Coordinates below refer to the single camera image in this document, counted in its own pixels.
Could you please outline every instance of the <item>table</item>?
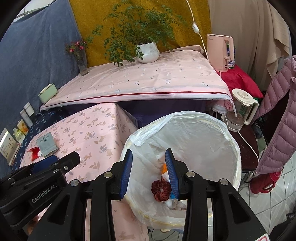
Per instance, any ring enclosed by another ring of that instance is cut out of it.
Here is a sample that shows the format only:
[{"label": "table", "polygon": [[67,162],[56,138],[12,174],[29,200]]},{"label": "table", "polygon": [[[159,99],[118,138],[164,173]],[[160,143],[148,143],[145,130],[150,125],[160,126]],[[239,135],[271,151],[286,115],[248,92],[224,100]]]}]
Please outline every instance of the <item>table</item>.
[{"label": "table", "polygon": [[[256,154],[259,155],[257,141],[252,127],[250,125],[243,125],[239,132],[242,137],[251,145]],[[230,131],[230,134],[237,141],[241,150],[242,172],[254,171],[258,165],[257,157],[237,132]]]},{"label": "table", "polygon": [[[36,140],[51,132],[57,146],[55,154],[61,158],[72,151],[80,155],[80,164],[66,174],[69,183],[73,179],[81,182],[94,180],[109,171],[113,163],[119,161],[127,138],[137,130],[125,112],[114,103],[104,103],[77,112],[37,134],[27,150],[36,146]],[[21,167],[31,164],[31,153],[23,156]],[[90,240],[90,204],[86,208],[85,240]],[[124,201],[112,200],[113,223],[116,240],[147,241],[148,230],[134,216]]]}]

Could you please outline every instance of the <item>electric cord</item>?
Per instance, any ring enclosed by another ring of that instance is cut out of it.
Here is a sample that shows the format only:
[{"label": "electric cord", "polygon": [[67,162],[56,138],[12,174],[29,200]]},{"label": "electric cord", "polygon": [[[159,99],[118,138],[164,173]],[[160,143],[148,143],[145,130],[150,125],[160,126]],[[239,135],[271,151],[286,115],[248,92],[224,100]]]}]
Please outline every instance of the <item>electric cord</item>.
[{"label": "electric cord", "polygon": [[[191,7],[190,7],[190,4],[189,4],[188,0],[186,0],[186,2],[187,2],[188,7],[189,7],[189,9],[190,9],[191,16],[192,16],[192,20],[193,20],[192,28],[193,28],[194,32],[197,33],[197,34],[200,36],[200,38],[202,39],[202,36],[200,35],[200,30],[199,30],[199,28],[198,28],[198,26],[196,25],[196,22],[195,22],[195,20],[194,20],[194,16],[193,16],[193,12],[192,12],[192,9],[191,9]],[[205,54],[206,54],[206,56],[207,56],[207,60],[209,61],[209,57],[208,57],[208,55],[207,55],[207,50],[205,49],[205,44],[204,44],[204,42],[203,42],[203,39],[202,39],[202,45],[203,45],[203,48],[204,48]]]},{"label": "electric cord", "polygon": [[207,50],[205,49],[205,44],[203,43],[203,39],[202,39],[202,45],[204,47],[205,50],[205,55],[207,56],[207,60],[209,61],[209,56],[207,55]]},{"label": "electric cord", "polygon": [[174,233],[176,232],[176,231],[172,232],[169,236],[165,237],[164,239],[157,240],[157,239],[154,239],[153,236],[152,236],[154,230],[155,230],[155,229],[153,229],[152,232],[151,232],[151,238],[152,238],[152,240],[154,240],[154,241],[164,241],[165,239],[167,239],[168,237],[170,237],[172,234],[174,234]]},{"label": "electric cord", "polygon": [[238,134],[240,135],[240,137],[246,142],[246,144],[252,149],[252,151],[254,152],[255,156],[257,157],[257,161],[259,162],[259,157],[257,156],[256,152],[254,151],[254,149],[251,147],[251,145],[242,137],[242,135],[240,134],[240,132],[238,131]]},{"label": "electric cord", "polygon": [[190,4],[189,4],[188,0],[186,0],[186,2],[187,2],[187,4],[188,4],[188,6],[189,6],[189,9],[190,9],[190,12],[191,12],[191,15],[192,15],[193,22],[195,23],[195,21],[194,21],[194,16],[193,16],[193,12],[192,12],[192,9],[191,9],[191,7],[190,7]]},{"label": "electric cord", "polygon": [[[227,120],[227,118],[226,118],[226,115],[225,114],[223,114],[224,115],[224,119],[226,120],[226,125],[227,125],[227,129],[229,129],[228,128],[228,120]],[[251,145],[242,137],[242,135],[240,134],[240,132],[238,131],[238,134],[240,135],[240,137],[244,140],[244,142],[251,148],[251,150],[253,151],[253,153],[255,154],[255,156],[257,157],[257,161],[259,162],[259,157],[257,156],[257,154],[256,154],[256,152],[254,151],[254,149],[251,147]]]}]

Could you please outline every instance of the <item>white cable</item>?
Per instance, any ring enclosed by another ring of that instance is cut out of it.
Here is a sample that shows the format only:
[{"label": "white cable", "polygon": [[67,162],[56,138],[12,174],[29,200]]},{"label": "white cable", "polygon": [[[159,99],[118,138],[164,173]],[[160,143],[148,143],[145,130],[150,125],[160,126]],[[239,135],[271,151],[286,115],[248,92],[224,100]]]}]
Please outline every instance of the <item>white cable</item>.
[{"label": "white cable", "polygon": [[192,12],[192,10],[191,10],[190,4],[189,4],[188,0],[186,0],[186,2],[187,2],[187,4],[188,4],[188,6],[189,6],[189,9],[190,9],[190,12],[191,12],[191,15],[192,15],[193,22],[195,23],[195,21],[194,21],[194,16],[193,16],[193,12]]},{"label": "white cable", "polygon": [[240,132],[238,131],[238,134],[240,135],[240,137],[247,143],[247,145],[252,149],[252,151],[254,152],[255,156],[257,157],[257,160],[259,162],[259,157],[257,156],[256,152],[254,151],[254,149],[250,146],[250,144],[242,137],[242,135],[240,134]]},{"label": "white cable", "polygon": [[[189,7],[189,9],[190,9],[191,16],[192,16],[192,20],[193,20],[192,28],[193,28],[194,32],[197,33],[197,34],[200,36],[200,38],[202,39],[202,36],[200,35],[200,30],[198,29],[198,26],[196,25],[196,22],[195,22],[195,20],[194,20],[194,16],[193,16],[193,12],[192,12],[192,9],[191,9],[191,7],[190,7],[190,4],[189,4],[188,0],[186,0],[186,2],[187,2],[188,7]],[[206,56],[207,56],[207,60],[209,61],[209,57],[208,57],[208,55],[207,55],[207,50],[205,49],[205,44],[204,44],[204,42],[203,42],[203,39],[202,39],[202,45],[203,45],[203,47],[204,47],[204,51],[205,51],[205,54],[206,54]]]},{"label": "white cable", "polygon": [[204,50],[205,50],[205,54],[207,56],[207,60],[209,61],[209,57],[207,55],[207,50],[205,49],[205,44],[203,43],[203,39],[202,39],[202,45],[204,46]]},{"label": "white cable", "polygon": [[[224,115],[224,119],[226,120],[226,125],[227,125],[227,129],[229,129],[228,128],[228,120],[227,120],[227,118],[226,118],[226,115],[225,114],[223,114]],[[257,156],[257,154],[256,154],[256,152],[254,151],[254,149],[250,146],[250,144],[242,137],[242,135],[240,134],[240,132],[238,131],[238,134],[240,135],[240,137],[244,140],[244,142],[246,142],[246,144],[251,148],[251,150],[254,152],[254,154],[255,154],[255,156],[257,157],[257,160],[258,160],[258,162],[259,162],[259,158],[258,158],[258,156]]]}]

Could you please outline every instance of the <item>orange object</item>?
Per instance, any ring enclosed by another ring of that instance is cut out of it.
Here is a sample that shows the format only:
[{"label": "orange object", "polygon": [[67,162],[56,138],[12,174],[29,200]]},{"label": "orange object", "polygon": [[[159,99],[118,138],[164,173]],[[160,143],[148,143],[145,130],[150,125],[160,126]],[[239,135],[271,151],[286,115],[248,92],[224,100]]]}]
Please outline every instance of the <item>orange object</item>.
[{"label": "orange object", "polygon": [[165,172],[167,172],[168,171],[168,169],[167,169],[167,167],[166,167],[166,164],[163,164],[163,166],[162,166],[162,170],[161,170],[161,174],[164,174]]}]

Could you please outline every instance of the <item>blue fabric item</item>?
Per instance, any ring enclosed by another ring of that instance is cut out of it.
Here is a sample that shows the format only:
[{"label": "blue fabric item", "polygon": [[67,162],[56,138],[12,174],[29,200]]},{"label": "blue fabric item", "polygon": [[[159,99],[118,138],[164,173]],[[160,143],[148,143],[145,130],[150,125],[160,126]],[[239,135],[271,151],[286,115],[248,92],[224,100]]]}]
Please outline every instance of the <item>blue fabric item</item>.
[{"label": "blue fabric item", "polygon": [[37,162],[33,169],[32,169],[32,174],[36,174],[38,172],[41,172],[42,170],[48,168],[50,165],[52,165],[53,163],[58,162],[58,158],[55,155],[49,156],[39,162]]},{"label": "blue fabric item", "polygon": [[[50,83],[57,88],[73,79],[79,68],[65,51],[81,39],[68,0],[57,0],[13,23],[0,42],[0,132],[12,129],[29,101],[38,112],[39,92]],[[0,178],[11,172],[0,154]]]},{"label": "blue fabric item", "polygon": [[174,193],[170,193],[170,199],[175,199],[176,197],[175,197],[175,195],[174,195]]},{"label": "blue fabric item", "polygon": [[32,125],[24,141],[22,142],[15,158],[15,162],[12,165],[12,171],[14,172],[20,168],[22,157],[26,151],[27,146],[34,136],[68,116],[68,113],[59,107],[50,111],[42,111],[41,114],[38,116],[38,120]]}]

